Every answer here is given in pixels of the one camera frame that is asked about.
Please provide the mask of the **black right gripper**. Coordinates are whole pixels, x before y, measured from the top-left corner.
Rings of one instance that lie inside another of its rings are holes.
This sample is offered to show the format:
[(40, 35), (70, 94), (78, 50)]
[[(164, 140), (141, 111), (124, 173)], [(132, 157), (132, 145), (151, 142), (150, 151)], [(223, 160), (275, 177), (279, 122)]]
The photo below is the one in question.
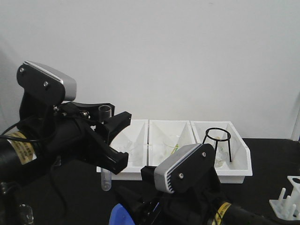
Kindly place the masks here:
[(117, 201), (135, 225), (220, 225), (222, 194), (214, 167), (194, 173), (184, 192), (172, 194), (154, 186), (154, 166), (141, 170), (146, 188), (141, 195), (125, 186), (116, 189)]

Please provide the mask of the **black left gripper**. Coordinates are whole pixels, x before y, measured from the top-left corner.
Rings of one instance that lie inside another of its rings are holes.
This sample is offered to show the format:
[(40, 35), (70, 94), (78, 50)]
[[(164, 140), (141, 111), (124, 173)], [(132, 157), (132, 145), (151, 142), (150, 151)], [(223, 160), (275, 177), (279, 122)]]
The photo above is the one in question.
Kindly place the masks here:
[(128, 153), (118, 152), (110, 144), (130, 125), (131, 114), (101, 118), (101, 107), (114, 110), (109, 103), (46, 105), (24, 93), (18, 125), (18, 135), (24, 141), (18, 143), (18, 166), (40, 168), (61, 156), (120, 173), (128, 165)]

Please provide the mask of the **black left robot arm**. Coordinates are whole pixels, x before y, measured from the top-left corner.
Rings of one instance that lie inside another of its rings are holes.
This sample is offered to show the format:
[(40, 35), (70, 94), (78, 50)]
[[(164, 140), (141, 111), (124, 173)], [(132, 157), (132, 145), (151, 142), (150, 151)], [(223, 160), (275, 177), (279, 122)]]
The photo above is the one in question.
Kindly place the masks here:
[(1, 224), (33, 223), (15, 192), (45, 174), (53, 177), (56, 166), (76, 159), (114, 174), (127, 167), (128, 154), (110, 144), (130, 125), (131, 114), (100, 117), (100, 107), (64, 97), (24, 94), (17, 130), (8, 128), (0, 137)]

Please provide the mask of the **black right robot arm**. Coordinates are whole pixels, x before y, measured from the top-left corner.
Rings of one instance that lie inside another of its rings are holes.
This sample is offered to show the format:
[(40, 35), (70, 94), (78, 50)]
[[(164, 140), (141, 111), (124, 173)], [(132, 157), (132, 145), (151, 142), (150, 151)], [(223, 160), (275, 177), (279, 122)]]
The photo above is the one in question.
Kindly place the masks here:
[(221, 190), (215, 169), (172, 172), (167, 176), (170, 192), (158, 189), (155, 167), (141, 170), (143, 181), (154, 191), (149, 199), (120, 186), (119, 203), (136, 225), (296, 225), (297, 221), (272, 219), (232, 203)]

